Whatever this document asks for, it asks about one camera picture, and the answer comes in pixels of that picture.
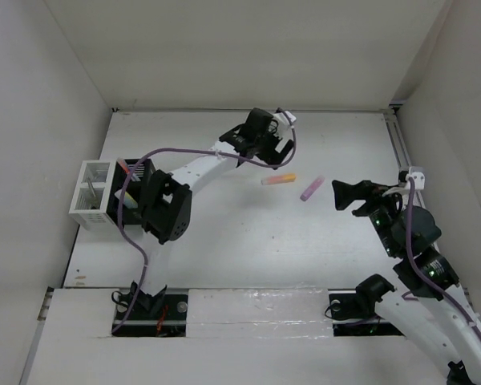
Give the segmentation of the orange yellow highlighter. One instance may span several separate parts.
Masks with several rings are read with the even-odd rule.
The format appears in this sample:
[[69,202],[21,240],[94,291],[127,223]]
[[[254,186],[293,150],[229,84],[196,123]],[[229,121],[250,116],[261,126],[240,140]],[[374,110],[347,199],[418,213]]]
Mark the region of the orange yellow highlighter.
[[293,183],[297,179],[294,173],[286,173],[277,176],[268,176],[261,180],[262,185],[275,185],[275,184],[286,184]]

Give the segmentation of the pink purple highlighter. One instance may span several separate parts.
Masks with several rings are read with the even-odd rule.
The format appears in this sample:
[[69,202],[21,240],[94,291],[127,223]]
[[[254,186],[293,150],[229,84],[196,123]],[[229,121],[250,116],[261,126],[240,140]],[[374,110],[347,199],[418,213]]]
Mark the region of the pink purple highlighter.
[[324,176],[316,177],[313,182],[300,195],[301,201],[307,201],[324,183]]

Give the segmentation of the red highlighter pen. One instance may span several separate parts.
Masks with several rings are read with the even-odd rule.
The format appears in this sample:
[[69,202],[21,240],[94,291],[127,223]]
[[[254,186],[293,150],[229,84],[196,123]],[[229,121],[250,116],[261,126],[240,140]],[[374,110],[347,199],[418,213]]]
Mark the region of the red highlighter pen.
[[124,160],[123,158],[119,158],[117,160],[117,163],[119,164],[119,166],[122,168],[122,170],[124,170],[124,172],[126,174],[129,174],[131,176],[131,180],[133,180],[134,182],[138,182],[140,181],[140,178],[135,174],[135,172],[131,169],[130,165],[127,163],[126,160]]

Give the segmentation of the orange highlighter pen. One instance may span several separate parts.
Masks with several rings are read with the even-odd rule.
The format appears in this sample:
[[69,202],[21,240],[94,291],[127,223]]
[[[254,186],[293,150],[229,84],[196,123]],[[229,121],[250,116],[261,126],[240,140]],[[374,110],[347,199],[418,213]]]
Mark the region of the orange highlighter pen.
[[123,158],[118,158],[116,160],[116,163],[121,167],[121,169],[126,173],[126,174],[132,174],[132,170],[130,165],[127,163],[127,161]]

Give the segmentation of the jar of paper clips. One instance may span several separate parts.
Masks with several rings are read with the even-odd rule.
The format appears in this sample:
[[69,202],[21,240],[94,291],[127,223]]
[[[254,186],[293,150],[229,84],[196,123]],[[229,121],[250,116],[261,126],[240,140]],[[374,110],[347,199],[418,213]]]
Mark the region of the jar of paper clips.
[[89,179],[92,183],[104,183],[107,179],[107,171],[104,171],[104,170],[91,171]]

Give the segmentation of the green highlighter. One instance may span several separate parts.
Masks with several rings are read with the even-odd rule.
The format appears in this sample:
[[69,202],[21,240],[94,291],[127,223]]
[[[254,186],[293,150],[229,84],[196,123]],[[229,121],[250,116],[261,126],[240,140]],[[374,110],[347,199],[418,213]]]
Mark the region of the green highlighter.
[[124,194],[122,195],[121,190],[118,190],[118,191],[115,192],[114,196],[115,196],[118,200],[120,200],[120,198],[123,198],[123,197],[124,197]]

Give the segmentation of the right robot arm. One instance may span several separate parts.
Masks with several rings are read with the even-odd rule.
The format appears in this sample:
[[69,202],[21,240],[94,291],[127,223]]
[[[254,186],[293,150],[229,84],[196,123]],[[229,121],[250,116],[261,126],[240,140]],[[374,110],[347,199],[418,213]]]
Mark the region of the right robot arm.
[[442,232],[432,214],[414,204],[424,189],[421,172],[402,172],[395,185],[362,180],[332,182],[338,211],[355,201],[355,217],[366,217],[394,266],[404,294],[380,274],[349,294],[331,294],[325,316],[341,327],[385,320],[420,349],[448,384],[481,384],[481,322],[459,276],[434,247]]

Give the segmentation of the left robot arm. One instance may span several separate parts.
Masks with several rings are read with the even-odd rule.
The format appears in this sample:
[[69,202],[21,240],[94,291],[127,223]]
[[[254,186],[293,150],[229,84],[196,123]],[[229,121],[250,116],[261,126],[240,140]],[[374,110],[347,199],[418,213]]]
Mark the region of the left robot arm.
[[205,186],[242,164],[278,169],[295,154],[295,139],[278,149],[287,131],[293,131],[297,118],[278,108],[268,112],[254,108],[246,121],[221,135],[209,150],[196,150],[190,163],[173,170],[155,171],[141,197],[142,227],[145,232],[148,267],[142,292],[135,308],[145,318],[154,318],[162,310],[158,295],[168,283],[172,243],[181,238],[191,223],[192,199]]

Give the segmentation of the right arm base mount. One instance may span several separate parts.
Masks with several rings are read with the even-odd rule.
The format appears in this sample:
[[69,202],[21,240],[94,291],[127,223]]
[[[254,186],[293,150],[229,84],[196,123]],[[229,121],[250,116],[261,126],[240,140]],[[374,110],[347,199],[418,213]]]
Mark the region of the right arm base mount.
[[407,293],[380,274],[373,274],[353,290],[329,290],[324,316],[333,323],[334,337],[403,336],[389,320],[378,314],[376,305],[389,305]]

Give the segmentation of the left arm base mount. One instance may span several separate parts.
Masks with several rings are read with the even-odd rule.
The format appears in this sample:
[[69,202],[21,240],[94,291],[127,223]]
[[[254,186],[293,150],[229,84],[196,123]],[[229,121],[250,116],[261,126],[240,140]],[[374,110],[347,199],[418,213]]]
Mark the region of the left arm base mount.
[[115,316],[111,326],[114,337],[183,338],[186,336],[188,314],[188,290],[164,287],[158,294],[139,292],[131,313],[127,310],[137,284],[128,291],[116,290],[111,294],[115,304]]

